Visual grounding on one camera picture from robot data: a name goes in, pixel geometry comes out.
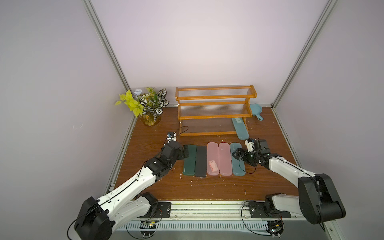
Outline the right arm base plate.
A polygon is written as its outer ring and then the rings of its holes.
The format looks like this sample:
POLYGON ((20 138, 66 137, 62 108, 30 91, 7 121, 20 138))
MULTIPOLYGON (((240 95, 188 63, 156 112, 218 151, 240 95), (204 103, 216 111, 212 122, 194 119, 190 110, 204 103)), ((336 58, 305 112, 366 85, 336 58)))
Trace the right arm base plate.
POLYGON ((269 202, 255 202, 247 203, 251 218, 269 218, 269 219, 289 219, 291 213, 286 211, 279 211, 275 209, 269 202))

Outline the teal handled dish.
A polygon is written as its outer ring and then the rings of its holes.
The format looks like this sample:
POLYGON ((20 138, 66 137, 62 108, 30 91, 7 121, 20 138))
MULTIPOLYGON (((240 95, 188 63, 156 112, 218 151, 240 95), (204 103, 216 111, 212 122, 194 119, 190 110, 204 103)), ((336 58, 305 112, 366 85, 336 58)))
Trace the teal handled dish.
POLYGON ((250 105, 253 116, 256 116, 259 121, 263 121, 264 118, 261 116, 263 108, 258 104, 250 105))

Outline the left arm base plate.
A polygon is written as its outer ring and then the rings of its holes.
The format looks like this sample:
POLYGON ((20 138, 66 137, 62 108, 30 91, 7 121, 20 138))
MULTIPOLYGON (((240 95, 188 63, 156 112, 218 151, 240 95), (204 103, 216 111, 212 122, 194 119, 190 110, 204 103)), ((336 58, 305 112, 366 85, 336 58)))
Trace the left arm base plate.
POLYGON ((141 218, 144 219, 168 219, 171 216, 172 203, 171 202, 159 202, 155 206, 151 206, 146 215, 141 218))

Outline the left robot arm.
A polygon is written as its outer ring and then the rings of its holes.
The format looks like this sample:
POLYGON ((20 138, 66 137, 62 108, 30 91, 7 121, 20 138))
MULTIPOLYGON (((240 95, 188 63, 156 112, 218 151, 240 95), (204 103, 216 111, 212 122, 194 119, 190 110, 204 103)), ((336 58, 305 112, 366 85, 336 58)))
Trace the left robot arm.
POLYGON ((166 176, 176 161, 188 156, 186 145, 169 141, 121 186, 98 199, 86 199, 71 227, 82 240, 108 240, 116 229, 131 220, 153 216, 158 200, 144 190, 166 176))

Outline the orange three-tier shelf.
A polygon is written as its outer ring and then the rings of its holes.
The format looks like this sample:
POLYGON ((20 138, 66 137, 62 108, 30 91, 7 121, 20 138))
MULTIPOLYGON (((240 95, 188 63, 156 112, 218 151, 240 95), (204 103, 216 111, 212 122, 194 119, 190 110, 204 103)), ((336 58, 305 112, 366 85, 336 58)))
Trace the orange three-tier shelf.
POLYGON ((176 88, 181 136, 235 135, 232 119, 249 130, 253 116, 250 100, 257 97, 253 85, 176 88))

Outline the aluminium front rail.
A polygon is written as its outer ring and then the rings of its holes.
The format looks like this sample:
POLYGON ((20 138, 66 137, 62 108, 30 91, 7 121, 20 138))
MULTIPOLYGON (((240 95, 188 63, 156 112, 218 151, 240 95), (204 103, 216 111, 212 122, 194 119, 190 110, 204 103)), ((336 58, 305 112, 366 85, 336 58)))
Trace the aluminium front rail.
MULTIPOLYGON (((184 201, 160 201, 171 202, 172 210, 170 218, 174 221, 237 221, 237 220, 268 220, 269 218, 251 218, 248 202, 245 200, 184 200, 184 201)), ((294 212, 287 220, 304 221, 305 217, 294 212)))

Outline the dark green pencil case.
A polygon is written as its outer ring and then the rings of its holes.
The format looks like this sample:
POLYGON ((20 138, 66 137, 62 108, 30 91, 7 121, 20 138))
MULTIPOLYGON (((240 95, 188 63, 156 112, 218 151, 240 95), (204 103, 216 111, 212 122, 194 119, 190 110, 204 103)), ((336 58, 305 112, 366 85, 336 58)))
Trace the dark green pencil case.
POLYGON ((186 147, 186 152, 188 154, 184 159, 183 174, 186 176, 194 176, 196 168, 196 145, 184 145, 186 147))

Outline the right connector board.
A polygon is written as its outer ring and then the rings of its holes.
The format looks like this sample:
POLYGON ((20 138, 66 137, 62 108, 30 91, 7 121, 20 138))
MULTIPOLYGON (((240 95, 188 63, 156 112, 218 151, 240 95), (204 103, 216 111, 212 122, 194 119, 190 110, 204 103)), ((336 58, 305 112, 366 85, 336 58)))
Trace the right connector board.
POLYGON ((281 237, 281 234, 285 230, 285 225, 282 220, 268 221, 267 232, 274 237, 281 237))

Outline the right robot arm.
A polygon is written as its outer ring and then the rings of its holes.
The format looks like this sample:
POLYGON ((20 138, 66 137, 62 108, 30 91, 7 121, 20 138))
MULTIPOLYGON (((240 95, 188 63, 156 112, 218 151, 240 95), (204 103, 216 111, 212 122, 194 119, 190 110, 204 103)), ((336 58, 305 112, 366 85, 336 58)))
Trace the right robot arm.
POLYGON ((271 153, 266 140, 248 139, 245 143, 246 149, 237 148, 232 153, 236 160, 252 167, 262 166, 282 176, 299 193, 298 196, 282 193, 267 195, 263 203, 251 204, 251 209, 262 211, 268 217, 295 213, 313 225, 346 216, 346 209, 329 175, 307 171, 281 155, 271 153))

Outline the connector board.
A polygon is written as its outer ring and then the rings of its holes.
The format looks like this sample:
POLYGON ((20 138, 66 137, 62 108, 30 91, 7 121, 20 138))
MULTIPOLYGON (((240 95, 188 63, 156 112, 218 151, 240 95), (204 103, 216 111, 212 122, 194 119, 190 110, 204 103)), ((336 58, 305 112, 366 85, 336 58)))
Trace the connector board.
POLYGON ((281 234, 285 230, 285 225, 282 220, 268 221, 267 232, 274 237, 281 237, 281 234))
POLYGON ((139 227, 143 239, 151 238, 157 230, 158 222, 142 221, 139 227))

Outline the potted plant in vase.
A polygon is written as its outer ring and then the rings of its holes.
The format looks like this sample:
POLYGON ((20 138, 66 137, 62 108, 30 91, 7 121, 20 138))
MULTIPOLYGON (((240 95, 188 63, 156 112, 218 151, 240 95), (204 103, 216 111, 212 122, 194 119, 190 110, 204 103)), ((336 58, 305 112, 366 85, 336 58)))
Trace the potted plant in vase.
POLYGON ((115 106, 125 104, 136 118, 140 118, 144 125, 152 127, 161 121, 164 108, 169 105, 166 99, 167 89, 156 91, 154 88, 146 88, 144 93, 141 89, 131 90, 119 95, 115 106))

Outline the left connector board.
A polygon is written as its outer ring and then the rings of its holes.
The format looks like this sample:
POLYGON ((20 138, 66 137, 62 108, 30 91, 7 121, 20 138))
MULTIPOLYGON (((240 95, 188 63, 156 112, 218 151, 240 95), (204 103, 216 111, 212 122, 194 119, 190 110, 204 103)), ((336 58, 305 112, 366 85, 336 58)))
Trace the left connector board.
POLYGON ((143 239, 151 238, 157 230, 158 222, 142 221, 139 227, 143 239))

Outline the black pencil case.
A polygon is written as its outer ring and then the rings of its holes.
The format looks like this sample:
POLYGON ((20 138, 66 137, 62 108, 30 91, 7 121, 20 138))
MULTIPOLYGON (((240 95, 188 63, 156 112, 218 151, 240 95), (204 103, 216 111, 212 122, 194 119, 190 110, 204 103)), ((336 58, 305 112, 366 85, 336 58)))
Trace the black pencil case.
POLYGON ((207 146, 197 146, 195 176, 200 178, 207 176, 207 146))

